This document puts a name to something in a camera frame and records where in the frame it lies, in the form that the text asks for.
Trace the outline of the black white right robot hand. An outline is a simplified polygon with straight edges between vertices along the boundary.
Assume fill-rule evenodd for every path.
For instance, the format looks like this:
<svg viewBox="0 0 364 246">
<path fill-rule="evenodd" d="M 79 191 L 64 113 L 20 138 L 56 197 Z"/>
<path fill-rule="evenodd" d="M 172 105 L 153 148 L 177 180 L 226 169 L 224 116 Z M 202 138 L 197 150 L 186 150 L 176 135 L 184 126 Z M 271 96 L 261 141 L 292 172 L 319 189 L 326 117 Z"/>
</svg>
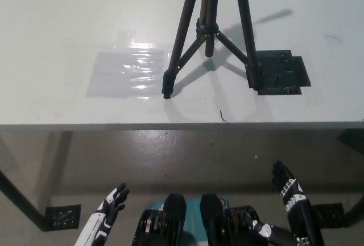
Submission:
<svg viewBox="0 0 364 246">
<path fill-rule="evenodd" d="M 299 205 L 308 201 L 298 180 L 282 161 L 276 161 L 272 167 L 272 183 L 282 197 L 288 220 L 298 219 Z"/>
</svg>

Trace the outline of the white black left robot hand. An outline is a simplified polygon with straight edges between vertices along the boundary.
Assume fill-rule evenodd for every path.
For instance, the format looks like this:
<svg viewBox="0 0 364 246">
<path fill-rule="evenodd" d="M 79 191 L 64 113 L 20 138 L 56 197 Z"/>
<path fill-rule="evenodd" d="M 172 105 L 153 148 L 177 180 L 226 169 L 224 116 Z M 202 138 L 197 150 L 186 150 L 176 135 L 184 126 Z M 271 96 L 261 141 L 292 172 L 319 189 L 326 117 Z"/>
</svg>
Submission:
<svg viewBox="0 0 364 246">
<path fill-rule="evenodd" d="M 75 246 L 105 245 L 118 213 L 125 208 L 129 192 L 125 183 L 110 192 L 90 215 Z"/>
</svg>

